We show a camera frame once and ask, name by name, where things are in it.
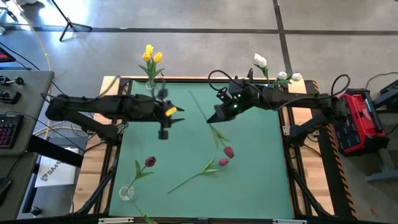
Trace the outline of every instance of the wooden board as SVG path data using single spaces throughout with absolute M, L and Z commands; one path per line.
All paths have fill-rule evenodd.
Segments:
M 204 80 L 207 79 L 207 77 L 167 77 L 167 78 L 191 78 L 191 79 L 202 78 Z M 112 83 L 113 80 L 114 77 L 104 77 L 100 93 L 104 92 L 109 87 L 109 85 Z M 116 95 L 118 93 L 118 87 L 119 87 L 119 80 L 116 80 L 116 82 L 114 82 L 113 86 L 109 89 L 109 91 L 105 95 Z M 300 82 L 294 82 L 293 84 L 289 85 L 289 91 L 291 93 L 306 93 L 304 81 L 301 80 Z M 302 124 L 312 118 L 311 111 L 309 109 L 293 108 L 293 113 L 296 124 Z M 100 114 L 95 114 L 94 119 L 103 124 L 109 124 L 111 122 L 109 119 L 104 118 Z M 100 139 L 96 136 L 88 142 L 87 147 L 98 144 L 99 142 Z M 305 141 L 305 143 L 308 146 L 313 147 L 314 149 L 319 151 L 319 145 L 317 143 L 311 142 L 308 139 Z M 91 194 L 94 192 L 95 188 L 97 188 L 98 186 L 98 183 L 100 181 L 101 169 L 104 161 L 105 148 L 106 145 L 102 144 L 85 154 L 85 158 L 83 160 L 80 169 L 78 183 L 76 185 L 75 195 L 73 198 L 73 202 L 75 204 L 75 210 L 78 210 L 84 205 L 84 203 L 89 199 Z M 109 166 L 112 164 L 115 151 L 116 149 L 114 148 L 111 154 L 111 161 L 109 163 Z M 322 159 L 319 157 L 319 155 L 315 154 L 314 152 L 311 151 L 311 149 L 308 149 L 306 147 L 301 148 L 301 153 L 302 153 L 303 166 L 305 169 L 305 176 L 307 179 L 308 188 L 311 190 L 312 194 L 314 194 L 317 200 L 322 204 L 324 209 L 329 213 L 334 214 Z M 303 196 L 301 190 L 298 187 L 297 187 L 297 193 L 299 197 L 300 208 L 302 212 L 305 213 Z M 109 194 L 109 184 L 107 185 L 103 193 L 100 212 L 103 212 L 103 210 L 105 209 L 106 200 L 108 199 L 108 194 Z

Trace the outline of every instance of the concrete floor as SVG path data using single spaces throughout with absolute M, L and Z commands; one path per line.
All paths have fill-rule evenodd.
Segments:
M 73 22 L 93 26 L 94 31 L 69 32 L 61 43 L 59 30 L 65 21 L 50 1 L 40 0 L 23 10 L 35 27 L 47 30 L 38 35 L 49 53 L 54 82 L 69 95 L 96 96 L 105 75 L 144 75 L 137 64 L 146 44 L 163 53 L 165 75 L 205 76 L 222 69 L 244 76 L 252 67 L 254 53 L 259 53 L 267 57 L 271 76 L 291 67 L 305 79 L 316 80 L 320 90 L 327 93 L 342 73 L 351 76 L 351 88 L 359 88 L 378 73 L 398 71 L 398 2 L 394 0 L 57 2 Z M 0 23 L 13 29 L 0 41 L 47 70 L 34 34 L 26 26 L 13 27 L 26 24 L 26 20 L 12 1 L 7 5 L 18 21 L 0 14 Z M 278 5 L 281 21 L 275 16 Z M 286 32 L 278 34 L 282 28 Z M 255 76 L 261 76 L 257 70 Z M 396 78 L 390 75 L 372 82 L 372 95 Z M 340 81 L 336 89 L 344 84 Z M 382 120 L 387 130 L 396 123 L 391 116 Z M 375 158 L 342 157 L 358 217 L 397 223 L 398 182 L 364 181 L 366 175 L 378 170 Z

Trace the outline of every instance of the black clamp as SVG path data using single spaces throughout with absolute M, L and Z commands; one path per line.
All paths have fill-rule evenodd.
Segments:
M 0 101 L 2 103 L 7 103 L 7 104 L 16 104 L 18 102 L 18 100 L 21 98 L 21 93 L 19 93 L 18 91 L 15 93 L 15 95 L 13 97 L 10 97 L 10 94 L 6 91 L 2 91 L 0 93 Z

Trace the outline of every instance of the white flower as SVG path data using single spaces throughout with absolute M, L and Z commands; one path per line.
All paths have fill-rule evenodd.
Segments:
M 279 80 L 285 80 L 286 78 L 287 78 L 286 72 L 279 72 L 279 74 L 278 74 Z
M 300 81 L 302 78 L 303 78 L 303 76 L 301 76 L 301 74 L 299 72 L 296 72 L 292 75 L 292 80 L 296 81 L 296 82 Z
M 254 60 L 259 64 L 261 68 L 265 68 L 267 66 L 267 60 L 265 57 L 261 57 L 259 54 L 254 54 Z

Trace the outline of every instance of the gray table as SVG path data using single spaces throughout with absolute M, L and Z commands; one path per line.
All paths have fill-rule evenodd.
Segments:
M 10 95 L 13 95 L 15 91 L 19 91 L 22 94 L 21 99 L 15 105 L 0 103 L 0 113 L 17 111 L 28 114 L 33 118 L 38 118 L 44 103 L 40 93 L 46 93 L 49 90 L 54 73 L 41 71 L 0 71 L 0 75 L 7 76 L 11 80 L 16 77 L 22 77 L 25 80 L 24 86 L 16 84 L 0 86 L 0 91 L 8 91 Z M 36 120 L 25 116 L 14 148 L 11 150 L 0 149 L 0 177 L 5 177 L 16 159 L 25 153 L 35 125 Z M 13 220 L 17 218 L 26 188 L 35 167 L 37 156 L 37 153 L 29 152 L 18 161 L 12 170 L 10 175 L 12 185 L 4 203 L 0 206 L 0 220 Z

